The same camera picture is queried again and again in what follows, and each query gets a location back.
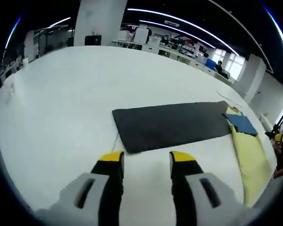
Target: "black mat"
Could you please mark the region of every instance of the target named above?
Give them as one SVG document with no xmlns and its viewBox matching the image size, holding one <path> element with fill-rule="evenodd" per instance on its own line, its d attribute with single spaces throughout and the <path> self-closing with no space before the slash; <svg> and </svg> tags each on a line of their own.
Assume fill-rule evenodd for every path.
<svg viewBox="0 0 283 226">
<path fill-rule="evenodd" d="M 112 111 L 128 153 L 177 146 L 222 137 L 231 130 L 226 118 L 228 104 L 199 102 Z"/>
</svg>

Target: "ceiling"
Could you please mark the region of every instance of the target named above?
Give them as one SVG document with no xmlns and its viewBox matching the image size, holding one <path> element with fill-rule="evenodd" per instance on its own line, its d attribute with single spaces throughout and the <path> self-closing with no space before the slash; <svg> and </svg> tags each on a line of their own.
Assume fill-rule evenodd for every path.
<svg viewBox="0 0 283 226">
<path fill-rule="evenodd" d="M 159 11 L 185 19 L 215 34 L 246 58 L 249 57 L 250 53 L 262 57 L 267 67 L 269 67 L 264 55 L 250 35 L 230 15 L 211 1 L 128 0 L 127 7 Z M 261 48 L 265 52 L 274 71 L 274 77 L 283 84 L 283 44 L 276 27 L 261 3 L 263 2 L 268 7 L 283 32 L 283 0 L 214 0 L 214 2 L 222 6 L 225 10 L 231 11 L 231 14 L 261 44 Z M 24 1 L 23 3 L 17 1 L 16 3 L 10 3 L 8 6 L 4 6 L 2 3 L 2 13 L 5 16 L 5 20 L 2 20 L 0 23 L 1 50 L 2 46 L 4 48 L 7 37 L 20 14 L 22 14 L 21 21 L 9 43 L 10 46 L 23 43 L 27 31 L 48 27 L 67 17 L 71 17 L 71 20 L 66 23 L 74 27 L 79 5 L 79 0 L 68 1 L 67 4 L 65 4 L 64 0 Z M 123 23 L 138 24 L 139 19 L 163 24 L 165 18 L 149 13 L 125 11 Z M 181 30 L 198 36 L 217 48 L 226 49 L 230 52 L 221 42 L 199 29 L 170 18 L 168 20 L 180 24 L 179 28 Z"/>
</svg>

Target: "window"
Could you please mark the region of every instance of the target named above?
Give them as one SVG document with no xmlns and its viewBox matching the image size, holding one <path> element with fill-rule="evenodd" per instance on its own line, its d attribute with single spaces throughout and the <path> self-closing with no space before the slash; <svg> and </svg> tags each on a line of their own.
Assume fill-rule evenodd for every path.
<svg viewBox="0 0 283 226">
<path fill-rule="evenodd" d="M 230 54 L 225 70 L 230 73 L 230 77 L 236 80 L 241 73 L 244 62 L 245 62 L 244 57 L 237 56 L 236 54 L 232 53 Z"/>
<path fill-rule="evenodd" d="M 218 63 L 218 61 L 223 61 L 224 60 L 224 56 L 226 54 L 226 51 L 225 50 L 221 50 L 221 49 L 216 49 L 215 50 L 215 53 L 212 57 L 212 60 L 216 63 Z"/>
</svg>

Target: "yellow towel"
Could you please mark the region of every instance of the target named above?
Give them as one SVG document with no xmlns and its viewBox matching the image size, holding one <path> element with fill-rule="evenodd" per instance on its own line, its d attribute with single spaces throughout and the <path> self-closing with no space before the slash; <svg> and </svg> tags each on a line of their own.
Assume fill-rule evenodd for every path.
<svg viewBox="0 0 283 226">
<path fill-rule="evenodd" d="M 229 114 L 238 114 L 228 108 Z M 250 206 L 270 180 L 271 167 L 258 135 L 237 132 L 228 121 L 244 186 L 244 204 Z"/>
</svg>

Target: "white tabletop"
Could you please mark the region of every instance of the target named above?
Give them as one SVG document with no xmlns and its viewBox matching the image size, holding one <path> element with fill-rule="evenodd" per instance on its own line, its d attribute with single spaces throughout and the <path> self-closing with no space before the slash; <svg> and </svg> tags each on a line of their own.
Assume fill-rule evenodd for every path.
<svg viewBox="0 0 283 226">
<path fill-rule="evenodd" d="M 262 125 L 232 88 L 181 62 L 117 47 L 65 48 L 9 76 L 0 89 L 0 148 L 27 203 L 33 210 L 48 208 L 62 188 L 111 152 L 115 141 L 114 150 L 123 150 L 112 110 L 221 100 L 250 119 L 275 169 Z M 121 225 L 175 225 L 170 150 L 192 154 L 243 202 L 241 174 L 227 135 L 126 156 Z"/>
</svg>

